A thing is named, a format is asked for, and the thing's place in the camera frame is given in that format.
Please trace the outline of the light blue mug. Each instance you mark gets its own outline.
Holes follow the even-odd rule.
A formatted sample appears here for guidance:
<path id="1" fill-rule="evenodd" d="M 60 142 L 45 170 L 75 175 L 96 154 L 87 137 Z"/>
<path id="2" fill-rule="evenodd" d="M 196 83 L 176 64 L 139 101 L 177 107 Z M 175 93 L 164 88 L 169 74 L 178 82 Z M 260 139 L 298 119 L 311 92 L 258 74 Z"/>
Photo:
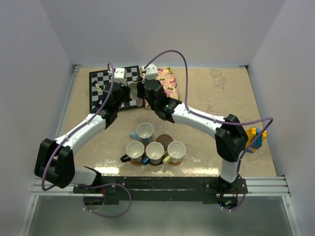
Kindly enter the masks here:
<path id="1" fill-rule="evenodd" d="M 143 144 L 149 144 L 154 139 L 154 128 L 150 123 L 144 122 L 137 126 L 136 131 L 130 132 L 129 136 Z"/>

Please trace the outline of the dark wooden coaster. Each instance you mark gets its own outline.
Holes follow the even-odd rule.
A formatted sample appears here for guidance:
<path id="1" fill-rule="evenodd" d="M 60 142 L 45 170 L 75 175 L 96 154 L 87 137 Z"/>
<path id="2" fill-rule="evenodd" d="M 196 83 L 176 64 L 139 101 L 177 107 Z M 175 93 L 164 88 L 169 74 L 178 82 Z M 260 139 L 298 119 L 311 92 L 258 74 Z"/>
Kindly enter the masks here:
<path id="1" fill-rule="evenodd" d="M 163 145 L 163 148 L 167 150 L 168 145 L 173 142 L 173 138 L 168 134 L 161 134 L 157 137 L 156 142 Z"/>

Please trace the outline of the dark blue mug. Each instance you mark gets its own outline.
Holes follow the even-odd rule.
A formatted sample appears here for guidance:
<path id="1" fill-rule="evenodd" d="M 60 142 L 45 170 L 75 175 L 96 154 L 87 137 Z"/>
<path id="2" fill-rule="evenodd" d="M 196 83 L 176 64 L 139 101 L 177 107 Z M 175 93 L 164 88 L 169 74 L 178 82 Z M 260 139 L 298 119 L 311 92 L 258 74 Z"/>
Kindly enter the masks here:
<path id="1" fill-rule="evenodd" d="M 164 157 L 163 145 L 158 142 L 152 142 L 146 147 L 145 158 L 143 159 L 142 164 L 160 163 L 163 161 Z"/>

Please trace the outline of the black mug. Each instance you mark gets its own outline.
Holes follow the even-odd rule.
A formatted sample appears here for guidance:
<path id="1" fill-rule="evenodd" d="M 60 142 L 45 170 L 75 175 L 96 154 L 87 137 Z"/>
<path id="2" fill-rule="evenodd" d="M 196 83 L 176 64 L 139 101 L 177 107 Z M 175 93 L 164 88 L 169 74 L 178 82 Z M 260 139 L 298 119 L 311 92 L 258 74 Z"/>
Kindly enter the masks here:
<path id="1" fill-rule="evenodd" d="M 132 141 L 126 146 L 126 154 L 120 158 L 125 163 L 130 160 L 134 162 L 143 161 L 145 156 L 144 145 L 139 141 Z"/>

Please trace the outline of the light green mug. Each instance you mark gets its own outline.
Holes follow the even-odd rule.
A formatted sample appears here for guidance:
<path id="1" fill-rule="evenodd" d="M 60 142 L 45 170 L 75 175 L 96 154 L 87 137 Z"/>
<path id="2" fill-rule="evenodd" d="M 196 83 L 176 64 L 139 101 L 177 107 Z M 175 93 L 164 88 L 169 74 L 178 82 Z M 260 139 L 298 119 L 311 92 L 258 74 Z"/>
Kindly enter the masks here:
<path id="1" fill-rule="evenodd" d="M 167 155 L 163 159 L 163 163 L 178 162 L 184 158 L 186 154 L 186 147 L 179 141 L 173 141 L 168 145 Z"/>

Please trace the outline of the light wooden coaster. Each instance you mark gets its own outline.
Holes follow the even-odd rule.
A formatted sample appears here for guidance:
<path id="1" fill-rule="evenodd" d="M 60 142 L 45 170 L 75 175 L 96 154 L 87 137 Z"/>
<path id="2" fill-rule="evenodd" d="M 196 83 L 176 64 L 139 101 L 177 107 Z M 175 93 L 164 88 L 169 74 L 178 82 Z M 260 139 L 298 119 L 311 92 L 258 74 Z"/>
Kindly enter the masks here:
<path id="1" fill-rule="evenodd" d="M 143 164 L 142 164 L 142 161 L 141 161 L 141 162 L 134 162 L 134 161 L 130 160 L 130 163 L 131 163 L 132 165 L 134 165 L 134 166 L 141 166 L 141 165 L 143 165 Z"/>

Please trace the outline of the pink mug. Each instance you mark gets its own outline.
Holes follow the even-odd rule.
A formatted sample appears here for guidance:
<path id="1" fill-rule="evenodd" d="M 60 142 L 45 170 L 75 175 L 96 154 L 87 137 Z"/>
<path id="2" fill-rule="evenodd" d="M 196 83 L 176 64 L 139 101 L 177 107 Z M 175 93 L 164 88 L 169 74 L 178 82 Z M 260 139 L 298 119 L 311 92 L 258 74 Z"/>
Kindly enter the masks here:
<path id="1" fill-rule="evenodd" d="M 142 106 L 142 99 L 137 95 L 137 83 L 132 82 L 128 85 L 130 88 L 130 98 L 136 102 L 137 107 Z"/>

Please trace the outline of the dark walnut coaster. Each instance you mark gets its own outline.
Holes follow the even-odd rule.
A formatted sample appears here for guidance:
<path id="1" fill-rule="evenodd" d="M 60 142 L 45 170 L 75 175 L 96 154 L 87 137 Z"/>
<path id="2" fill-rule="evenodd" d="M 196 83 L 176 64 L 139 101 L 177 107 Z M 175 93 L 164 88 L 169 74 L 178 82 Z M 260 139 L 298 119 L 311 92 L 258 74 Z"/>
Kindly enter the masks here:
<path id="1" fill-rule="evenodd" d="M 160 162 L 160 163 L 150 163 L 150 165 L 152 165 L 152 166 L 159 166 L 161 164 L 163 164 L 163 163 L 162 162 Z"/>

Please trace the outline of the orange wooden coaster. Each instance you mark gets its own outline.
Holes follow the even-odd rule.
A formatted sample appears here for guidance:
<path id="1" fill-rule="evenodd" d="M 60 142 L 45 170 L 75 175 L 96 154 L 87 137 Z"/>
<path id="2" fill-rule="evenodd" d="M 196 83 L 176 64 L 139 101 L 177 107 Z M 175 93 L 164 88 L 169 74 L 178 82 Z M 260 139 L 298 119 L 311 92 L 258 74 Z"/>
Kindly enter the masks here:
<path id="1" fill-rule="evenodd" d="M 173 165 L 173 166 L 177 166 L 177 165 L 180 165 L 182 163 L 183 159 L 181 159 L 180 161 L 178 162 L 169 162 L 170 165 Z"/>

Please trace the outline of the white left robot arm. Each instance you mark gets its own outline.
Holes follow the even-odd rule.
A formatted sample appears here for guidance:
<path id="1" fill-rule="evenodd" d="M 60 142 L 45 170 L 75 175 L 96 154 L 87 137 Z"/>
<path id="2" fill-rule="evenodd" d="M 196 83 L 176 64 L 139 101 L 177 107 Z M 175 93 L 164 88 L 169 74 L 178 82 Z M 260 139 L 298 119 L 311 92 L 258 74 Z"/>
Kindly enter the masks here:
<path id="1" fill-rule="evenodd" d="M 130 101 L 128 86 L 112 83 L 103 90 L 102 104 L 68 133 L 54 140 L 45 139 L 39 146 L 34 174 L 42 179 L 42 189 L 47 191 L 45 181 L 52 186 L 65 188 L 69 184 L 84 185 L 91 193 L 102 187 L 100 174 L 89 167 L 76 167 L 74 156 L 90 139 L 108 128 L 118 117 L 124 102 Z"/>

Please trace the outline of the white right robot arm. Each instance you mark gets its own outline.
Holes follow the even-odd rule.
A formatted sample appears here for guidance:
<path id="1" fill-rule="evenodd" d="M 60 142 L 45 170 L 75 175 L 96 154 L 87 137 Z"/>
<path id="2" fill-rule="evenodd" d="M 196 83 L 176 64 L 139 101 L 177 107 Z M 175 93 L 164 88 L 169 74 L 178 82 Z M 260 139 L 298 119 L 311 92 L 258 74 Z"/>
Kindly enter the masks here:
<path id="1" fill-rule="evenodd" d="M 219 187 L 224 193 L 231 193 L 237 187 L 240 156 L 249 138 L 235 115 L 215 116 L 189 108 L 168 97 L 158 80 L 137 78 L 137 96 L 145 99 L 161 120 L 187 125 L 214 138 L 222 158 Z"/>

